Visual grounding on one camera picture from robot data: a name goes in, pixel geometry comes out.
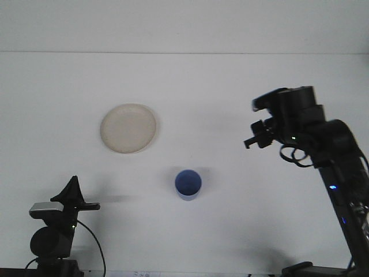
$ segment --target blue cup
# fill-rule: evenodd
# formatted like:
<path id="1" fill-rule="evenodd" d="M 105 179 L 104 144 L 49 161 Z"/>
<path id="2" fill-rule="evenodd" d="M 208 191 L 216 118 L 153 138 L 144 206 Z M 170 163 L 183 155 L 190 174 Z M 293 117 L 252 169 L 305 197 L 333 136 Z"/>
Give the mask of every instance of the blue cup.
<path id="1" fill-rule="evenodd" d="M 175 188 L 180 198 L 195 199 L 201 188 L 201 177 L 194 170 L 183 170 L 175 178 Z"/>

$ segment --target paper plate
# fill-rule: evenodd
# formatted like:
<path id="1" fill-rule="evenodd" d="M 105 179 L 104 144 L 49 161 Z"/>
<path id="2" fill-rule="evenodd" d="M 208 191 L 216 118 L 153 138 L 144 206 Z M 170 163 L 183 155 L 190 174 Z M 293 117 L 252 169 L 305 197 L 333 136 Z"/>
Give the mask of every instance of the paper plate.
<path id="1" fill-rule="evenodd" d="M 119 153 L 133 153 L 146 147 L 154 138 L 156 121 L 152 112 L 140 104 L 123 104 L 113 108 L 100 128 L 104 144 Z"/>

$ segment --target plate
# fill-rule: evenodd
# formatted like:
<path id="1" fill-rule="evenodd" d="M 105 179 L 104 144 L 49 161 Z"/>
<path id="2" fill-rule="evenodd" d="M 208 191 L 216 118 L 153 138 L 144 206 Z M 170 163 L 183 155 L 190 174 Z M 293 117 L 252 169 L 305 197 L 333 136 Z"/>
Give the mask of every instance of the plate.
<path id="1" fill-rule="evenodd" d="M 103 119 L 101 139 L 111 150 L 133 153 L 145 148 L 154 138 L 156 120 L 141 104 L 123 104 L 113 108 Z"/>

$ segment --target robotic arm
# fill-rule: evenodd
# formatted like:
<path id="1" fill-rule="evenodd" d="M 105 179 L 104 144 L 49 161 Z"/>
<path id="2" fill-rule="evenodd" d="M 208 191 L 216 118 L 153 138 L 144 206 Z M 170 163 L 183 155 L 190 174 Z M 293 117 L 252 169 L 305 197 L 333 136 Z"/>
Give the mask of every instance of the robotic arm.
<path id="1" fill-rule="evenodd" d="M 299 167 L 319 170 L 337 219 L 345 235 L 354 268 L 314 267 L 305 262 L 283 269 L 285 277 L 369 276 L 369 177 L 363 166 L 364 154 L 346 124 L 326 121 L 323 106 L 316 104 L 313 87 L 279 88 L 253 101 L 253 110 L 267 109 L 272 117 L 251 125 L 254 137 L 244 142 L 246 148 L 257 143 L 260 148 L 273 140 L 282 144 L 280 156 Z M 292 148 L 291 157 L 283 153 Z M 300 159 L 296 151 L 304 152 Z M 310 157 L 312 164 L 301 161 Z"/>

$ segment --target black cable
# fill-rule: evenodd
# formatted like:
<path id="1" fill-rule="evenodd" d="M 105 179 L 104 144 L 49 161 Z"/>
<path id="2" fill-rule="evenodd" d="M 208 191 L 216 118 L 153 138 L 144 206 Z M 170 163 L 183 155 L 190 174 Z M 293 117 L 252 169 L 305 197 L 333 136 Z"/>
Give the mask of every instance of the black cable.
<path id="1" fill-rule="evenodd" d="M 82 222 L 80 222 L 79 220 L 77 220 L 77 222 L 80 224 L 80 225 L 82 225 L 83 227 L 85 227 L 91 234 L 92 234 L 92 236 L 93 236 L 93 238 L 95 239 L 95 241 L 96 241 L 96 243 L 97 243 L 97 245 L 98 245 L 98 247 L 99 247 L 99 249 L 100 249 L 100 254 L 101 254 L 101 258 L 103 259 L 103 264 L 104 264 L 104 274 L 103 274 L 103 277 L 105 277 L 105 275 L 106 275 L 106 263 L 105 263 L 105 258 L 104 258 L 104 254 L 103 254 L 103 250 L 102 250 L 102 248 L 101 248 L 101 245 L 100 245 L 100 243 L 99 243 L 99 241 L 97 240 L 97 238 L 96 238 L 96 236 L 95 236 L 95 234 L 90 230 L 90 228 L 89 227 L 87 227 L 86 225 L 84 225 Z"/>
<path id="2" fill-rule="evenodd" d="M 29 265 L 30 264 L 32 264 L 34 261 L 36 261 L 37 260 L 37 258 L 34 258 L 32 261 L 30 261 L 26 266 L 25 266 L 25 268 L 24 269 L 27 269 L 28 267 L 29 267 Z"/>
<path id="3" fill-rule="evenodd" d="M 24 276 L 25 277 L 27 277 L 28 276 L 28 271 L 27 271 L 27 269 L 28 269 L 28 267 L 30 266 L 30 264 L 32 264 L 34 261 L 36 261 L 37 260 L 37 258 L 34 258 L 32 261 L 30 261 L 26 266 L 25 266 L 25 268 L 24 268 Z"/>

